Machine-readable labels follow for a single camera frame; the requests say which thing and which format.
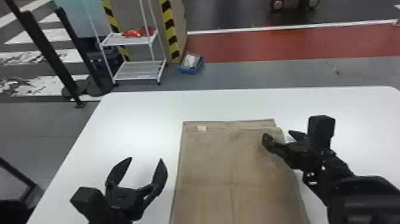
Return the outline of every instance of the black object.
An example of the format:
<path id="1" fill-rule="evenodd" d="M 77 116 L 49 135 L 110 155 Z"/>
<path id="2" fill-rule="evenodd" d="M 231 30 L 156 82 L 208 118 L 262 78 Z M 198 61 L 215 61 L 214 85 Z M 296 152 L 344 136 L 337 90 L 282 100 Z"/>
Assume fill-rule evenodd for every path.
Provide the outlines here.
<path id="1" fill-rule="evenodd" d="M 25 176 L 15 167 L 9 164 L 7 161 L 5 161 L 2 157 L 0 157 L 0 167 L 5 169 L 8 173 L 12 174 L 15 178 L 17 178 L 19 181 L 25 183 L 28 186 L 26 191 L 19 199 L 22 203 L 24 203 L 29 198 L 29 196 L 33 193 L 35 188 L 38 188 L 38 185 L 35 182 L 33 182 L 31 179 L 29 179 L 27 176 Z"/>
<path id="2" fill-rule="evenodd" d="M 0 223 L 1 224 L 25 224 L 29 219 L 34 208 L 28 208 L 29 198 L 37 189 L 41 191 L 39 186 L 0 157 L 0 167 L 13 175 L 19 181 L 25 183 L 28 188 L 18 200 L 0 200 Z"/>
<path id="3" fill-rule="evenodd" d="M 138 189 L 119 187 L 131 160 L 131 157 L 126 158 L 112 168 L 105 181 L 105 196 L 96 188 L 82 186 L 72 196 L 72 205 L 90 224 L 128 224 L 137 221 L 163 191 L 168 172 L 162 159 L 150 184 Z"/>
<path id="4" fill-rule="evenodd" d="M 62 90 L 62 95 L 65 97 L 72 97 L 75 100 L 77 107 L 82 108 L 84 103 L 80 100 L 79 95 L 84 93 L 88 85 L 87 82 L 81 81 L 75 83 L 63 62 L 58 58 L 53 46 L 39 27 L 32 12 L 21 12 L 13 0 L 5 0 L 5 3 L 9 6 L 10 10 L 14 13 L 15 17 L 24 27 L 37 48 L 39 48 L 49 65 L 64 84 L 65 88 Z"/>
<path id="5" fill-rule="evenodd" d="M 0 201 L 1 224 L 25 224 L 35 208 L 28 208 L 17 200 Z"/>
<path id="6" fill-rule="evenodd" d="M 282 10 L 285 7 L 285 1 L 288 0 L 270 0 L 270 6 L 273 11 Z M 306 8 L 315 9 L 320 4 L 320 0 L 298 0 L 298 8 L 304 10 Z"/>
<path id="7" fill-rule="evenodd" d="M 267 133 L 266 150 L 303 171 L 302 181 L 327 206 L 330 224 L 400 223 L 400 191 L 380 176 L 356 176 L 330 149 L 335 120 L 313 116 L 307 134 L 290 130 L 296 142 L 280 144 Z"/>
<path id="8" fill-rule="evenodd" d="M 93 97 L 99 97 L 111 92 L 111 90 L 113 89 L 113 82 L 111 78 L 109 76 L 100 78 L 100 75 L 93 67 L 93 64 L 90 62 L 88 53 L 85 51 L 85 48 L 82 46 L 82 43 L 79 41 L 79 38 L 77 37 L 74 29 L 72 28 L 71 23 L 68 20 L 67 14 L 65 13 L 64 9 L 62 7 L 58 7 L 57 9 L 54 10 L 54 12 L 64 25 L 68 35 L 70 35 L 72 42 L 74 43 L 76 49 L 78 50 L 79 55 L 82 57 L 83 62 L 85 63 L 87 69 L 89 70 L 91 78 L 88 79 L 89 84 L 86 88 L 87 94 Z"/>

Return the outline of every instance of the cart wheel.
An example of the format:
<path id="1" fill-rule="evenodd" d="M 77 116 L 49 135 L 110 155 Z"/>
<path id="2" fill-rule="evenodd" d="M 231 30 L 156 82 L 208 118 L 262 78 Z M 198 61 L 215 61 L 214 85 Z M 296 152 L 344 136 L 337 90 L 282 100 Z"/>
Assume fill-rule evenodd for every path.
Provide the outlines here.
<path id="1" fill-rule="evenodd" d="M 271 0 L 270 2 L 272 11 L 279 11 L 285 6 L 284 0 Z"/>
<path id="2" fill-rule="evenodd" d="M 308 0 L 307 6 L 311 9 L 314 9 L 320 4 L 320 0 Z"/>

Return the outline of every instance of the black robotic arm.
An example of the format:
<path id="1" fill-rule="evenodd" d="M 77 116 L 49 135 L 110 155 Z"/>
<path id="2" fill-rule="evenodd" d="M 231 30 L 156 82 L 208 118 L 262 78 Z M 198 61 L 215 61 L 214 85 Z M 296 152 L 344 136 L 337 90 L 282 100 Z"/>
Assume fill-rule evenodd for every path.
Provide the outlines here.
<path id="1" fill-rule="evenodd" d="M 303 171 L 302 181 L 327 207 L 330 224 L 398 224 L 400 191 L 380 176 L 357 176 L 330 149 L 335 120 L 313 116 L 307 134 L 290 130 L 296 140 L 276 142 L 262 136 L 266 150 L 281 157 L 291 169 Z"/>

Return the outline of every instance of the metal shelf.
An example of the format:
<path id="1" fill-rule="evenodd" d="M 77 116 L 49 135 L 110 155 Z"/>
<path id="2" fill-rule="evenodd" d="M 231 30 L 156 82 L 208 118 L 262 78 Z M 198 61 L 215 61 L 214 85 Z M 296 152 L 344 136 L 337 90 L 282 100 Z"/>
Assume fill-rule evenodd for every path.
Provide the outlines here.
<path id="1" fill-rule="evenodd" d="M 154 30 L 154 33 L 150 38 L 148 38 L 147 36 L 142 36 L 141 38 L 127 38 L 122 36 L 122 33 L 110 33 L 101 42 L 101 46 L 144 45 L 149 43 L 153 44 L 153 41 L 157 34 L 157 29 Z"/>
<path id="2" fill-rule="evenodd" d="M 115 74 L 114 80 L 155 79 L 159 83 L 166 62 L 166 60 L 125 61 Z"/>

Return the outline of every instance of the red object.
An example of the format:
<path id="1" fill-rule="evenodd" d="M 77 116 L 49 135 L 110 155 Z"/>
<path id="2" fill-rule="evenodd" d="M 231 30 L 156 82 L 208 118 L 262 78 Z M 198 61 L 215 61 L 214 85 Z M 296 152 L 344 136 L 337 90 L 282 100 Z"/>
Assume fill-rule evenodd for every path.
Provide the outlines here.
<path id="1" fill-rule="evenodd" d="M 139 38 L 142 35 L 140 35 L 140 33 L 137 30 L 133 29 L 133 30 L 128 30 L 128 31 L 124 32 L 122 34 L 122 36 L 127 37 L 127 38 Z"/>
<path id="2" fill-rule="evenodd" d="M 149 29 L 149 35 L 153 36 L 154 28 L 153 27 L 148 27 L 148 29 Z M 144 27 L 142 27 L 140 29 L 136 29 L 136 30 L 140 33 L 140 35 L 147 36 L 146 29 Z"/>
<path id="3" fill-rule="evenodd" d="M 154 28 L 153 27 L 148 27 L 149 29 L 149 35 L 153 36 L 154 34 Z M 140 29 L 132 29 L 124 32 L 122 36 L 125 36 L 127 38 L 141 38 L 142 36 L 147 36 L 146 29 L 144 27 Z"/>
<path id="4" fill-rule="evenodd" d="M 400 29 L 352 26 L 187 36 L 206 63 L 400 56 Z"/>

